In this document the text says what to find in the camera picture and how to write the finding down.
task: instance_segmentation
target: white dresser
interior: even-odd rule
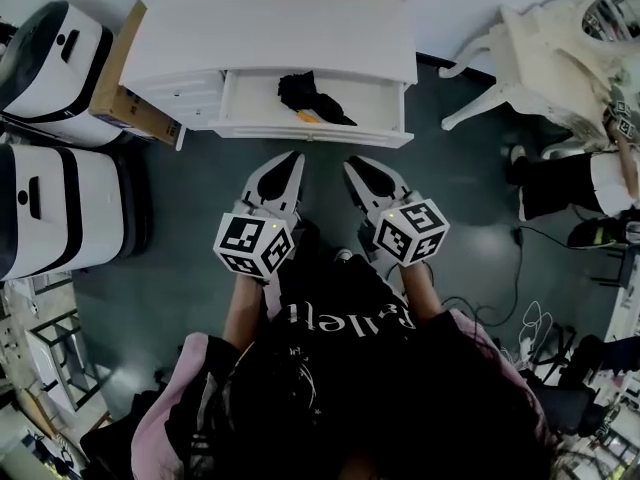
[[[313,70],[357,126],[303,121],[281,77]],[[120,83],[192,130],[397,148],[417,83],[404,0],[153,0]]]

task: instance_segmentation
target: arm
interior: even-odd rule
[[[247,350],[255,339],[261,300],[262,286],[252,277],[236,276],[222,338],[240,352]]]
[[[409,307],[414,312],[418,322],[426,322],[434,316],[442,313],[442,306],[438,299],[427,266],[422,263],[414,263],[409,267],[400,267],[402,283],[407,291]]]
[[[615,128],[615,124],[609,126],[609,133],[611,137],[615,139],[616,144],[618,144],[620,167],[622,168],[622,177],[627,186],[627,191],[634,200],[640,199],[640,193],[638,191],[638,169],[631,155],[629,142],[627,142],[627,138]]]

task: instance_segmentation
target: cardboard box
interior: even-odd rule
[[[119,85],[129,48],[146,10],[144,4],[138,1],[129,13],[102,68],[89,104],[89,113],[124,131],[175,146],[180,123]]]

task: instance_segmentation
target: sneaker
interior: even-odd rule
[[[513,146],[511,148],[511,151],[509,152],[509,159],[511,160],[511,165],[515,164],[518,158],[526,158],[526,157],[527,157],[527,153],[524,150],[524,147],[521,146],[520,144]]]
[[[520,222],[527,222],[527,218],[524,216],[524,203],[522,202],[522,187],[518,190],[518,199],[520,200],[520,208],[518,209],[518,219]]]
[[[353,253],[349,249],[342,248],[336,253],[333,261],[344,261],[346,263],[351,258],[353,258]]]

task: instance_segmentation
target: round mirror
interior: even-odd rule
[[[600,41],[636,41],[640,0],[596,0],[582,18],[582,30]]]

